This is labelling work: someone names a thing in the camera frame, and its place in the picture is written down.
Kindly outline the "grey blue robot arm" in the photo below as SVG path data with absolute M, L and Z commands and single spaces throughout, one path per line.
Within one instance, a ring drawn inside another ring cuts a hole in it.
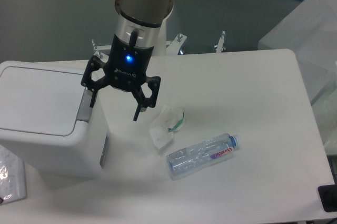
M 170 0 L 122 0 L 107 62 L 92 56 L 81 85 L 92 92 L 93 107 L 100 89 L 111 86 L 131 92 L 140 112 L 156 106 L 161 78 L 146 70 L 155 48 Z

